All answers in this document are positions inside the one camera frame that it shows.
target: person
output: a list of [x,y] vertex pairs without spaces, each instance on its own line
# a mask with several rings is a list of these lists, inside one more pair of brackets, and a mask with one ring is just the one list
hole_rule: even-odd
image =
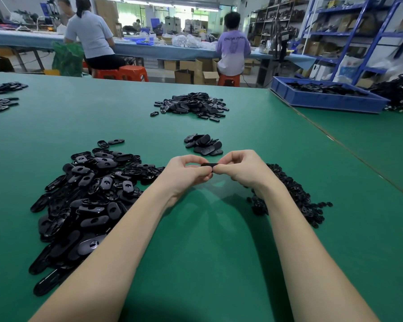
[[142,26],[140,25],[140,19],[136,19],[136,22],[133,23],[133,28],[140,32],[140,30],[142,29]]
[[113,33],[104,19],[91,12],[90,0],[76,0],[76,15],[70,18],[64,36],[65,43],[82,43],[86,63],[95,70],[116,70],[125,60],[113,51]]
[[30,321],[118,321],[137,266],[163,212],[175,205],[188,188],[207,182],[216,173],[227,174],[255,189],[265,200],[295,321],[379,322],[328,255],[285,185],[255,151],[232,151],[213,168],[186,166],[207,162],[195,155],[172,158],[104,241]]
[[246,36],[238,30],[240,14],[229,12],[224,17],[227,28],[218,39],[217,53],[221,54],[218,72],[223,75],[240,75],[245,69],[245,57],[251,54],[251,45]]
[[70,0],[57,0],[57,3],[60,10],[63,11],[63,13],[60,14],[60,22],[63,26],[67,26],[70,18],[75,15]]

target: green table surface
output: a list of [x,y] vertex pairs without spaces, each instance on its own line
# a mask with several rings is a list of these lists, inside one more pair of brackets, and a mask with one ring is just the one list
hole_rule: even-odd
[[[7,81],[29,88],[0,113],[0,321],[27,320],[47,298],[32,289],[51,270],[27,271],[45,246],[43,213],[29,208],[71,154],[124,138],[113,149],[163,166],[191,153],[183,139],[194,132],[225,153],[254,149],[314,202],[332,201],[317,235],[379,318],[403,321],[403,193],[269,91],[0,73]],[[224,98],[226,118],[149,116],[154,101],[194,91]],[[292,321],[268,217],[253,215],[250,195],[226,176],[191,189],[161,220],[121,320]]]
[[403,191],[403,113],[296,109]]

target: forearm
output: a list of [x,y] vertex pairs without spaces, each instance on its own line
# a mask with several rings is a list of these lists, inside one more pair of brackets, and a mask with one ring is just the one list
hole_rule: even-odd
[[31,321],[118,321],[169,197],[153,184]]
[[295,321],[378,321],[288,192],[279,193],[264,198]]

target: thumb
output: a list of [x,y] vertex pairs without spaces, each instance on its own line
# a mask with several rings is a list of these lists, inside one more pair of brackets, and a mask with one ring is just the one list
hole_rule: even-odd
[[195,171],[197,177],[208,176],[210,173],[212,173],[212,167],[200,166],[200,167],[194,168],[194,171]]
[[233,175],[234,172],[236,171],[236,168],[238,167],[238,165],[240,164],[218,164],[216,166],[214,166],[214,173],[215,174],[227,174],[229,176]]

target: lavender shirt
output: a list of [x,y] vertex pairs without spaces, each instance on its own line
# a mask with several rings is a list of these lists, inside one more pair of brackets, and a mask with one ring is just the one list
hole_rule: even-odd
[[218,39],[217,53],[221,53],[218,71],[223,75],[240,75],[245,69],[245,56],[251,54],[246,36],[239,30],[223,32]]

